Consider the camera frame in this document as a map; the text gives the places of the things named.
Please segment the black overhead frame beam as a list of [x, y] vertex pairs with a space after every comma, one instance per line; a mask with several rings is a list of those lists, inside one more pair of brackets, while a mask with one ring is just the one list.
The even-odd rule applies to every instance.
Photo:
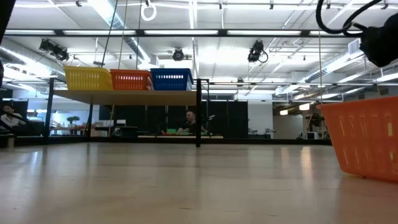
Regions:
[[270, 29], [7, 29], [5, 37], [270, 37], [270, 38], [343, 38], [316, 30]]

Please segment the person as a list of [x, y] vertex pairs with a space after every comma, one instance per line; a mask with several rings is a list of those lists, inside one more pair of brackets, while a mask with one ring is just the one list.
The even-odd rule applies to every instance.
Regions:
[[189, 133], [196, 135], [197, 133], [197, 117], [196, 114], [192, 111], [187, 111], [186, 113], [186, 122], [182, 124], [176, 131], [177, 134], [180, 133]]
[[6, 125], [10, 127], [16, 127], [16, 126], [22, 126], [25, 125], [26, 122], [20, 119], [17, 119], [13, 116], [10, 116], [8, 113], [13, 114], [18, 117], [22, 117], [19, 113], [16, 113], [14, 111], [14, 108], [12, 105], [4, 105], [2, 109], [6, 112], [5, 114], [0, 116], [0, 120], [3, 121]]

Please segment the black table frame rails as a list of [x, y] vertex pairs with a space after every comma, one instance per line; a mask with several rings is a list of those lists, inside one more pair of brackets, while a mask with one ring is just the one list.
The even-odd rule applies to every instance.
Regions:
[[[49, 137], [47, 144], [71, 144], [83, 142], [106, 142], [106, 143], [151, 143], [151, 144], [194, 144], [194, 136], [139, 136], [136, 138], [117, 138], [117, 137], [91, 137], [89, 141], [86, 137], [80, 136], [55, 136]], [[0, 148], [5, 148], [7, 138], [0, 138]], [[201, 137], [202, 144], [280, 144], [280, 145], [322, 145], [331, 146], [329, 139], [252, 139], [252, 138], [221, 138], [219, 136]], [[44, 137], [23, 136], [16, 137], [14, 146], [38, 146], [46, 145]]]

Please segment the wooden shelf board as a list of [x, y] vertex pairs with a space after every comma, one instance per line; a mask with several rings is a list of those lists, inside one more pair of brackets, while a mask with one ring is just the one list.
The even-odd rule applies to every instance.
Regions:
[[55, 90], [54, 95], [92, 105], [196, 106], [195, 91]]

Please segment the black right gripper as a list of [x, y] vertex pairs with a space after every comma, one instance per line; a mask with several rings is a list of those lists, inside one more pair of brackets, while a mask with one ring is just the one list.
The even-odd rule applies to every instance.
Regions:
[[368, 27], [361, 34], [360, 50], [377, 67], [398, 59], [398, 13], [387, 19], [382, 27]]

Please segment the silver ceiling duct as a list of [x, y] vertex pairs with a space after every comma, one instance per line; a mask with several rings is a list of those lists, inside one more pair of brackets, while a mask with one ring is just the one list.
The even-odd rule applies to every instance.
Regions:
[[[102, 17], [112, 29], [123, 29], [125, 23], [116, 12], [115, 0], [87, 0], [89, 5]], [[124, 43], [136, 53], [138, 60], [142, 63], [150, 62], [150, 57], [133, 37], [123, 37]]]

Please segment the blue plastic basket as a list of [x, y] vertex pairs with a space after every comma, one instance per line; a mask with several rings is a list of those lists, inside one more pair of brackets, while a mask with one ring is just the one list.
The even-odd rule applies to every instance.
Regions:
[[151, 72], [154, 90], [191, 91], [193, 78], [190, 72]]
[[184, 75], [191, 74], [191, 70], [189, 68], [152, 68], [152, 74], [158, 75]]

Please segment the orange plastic basket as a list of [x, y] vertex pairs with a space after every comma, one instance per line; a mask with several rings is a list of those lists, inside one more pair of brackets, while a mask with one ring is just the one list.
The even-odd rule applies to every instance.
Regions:
[[148, 70], [123, 70], [123, 69], [111, 69], [111, 74], [120, 74], [120, 75], [150, 75], [150, 71]]
[[114, 90], [153, 90], [150, 75], [145, 73], [137, 74], [112, 74]]
[[318, 108], [343, 172], [398, 182], [398, 96]]

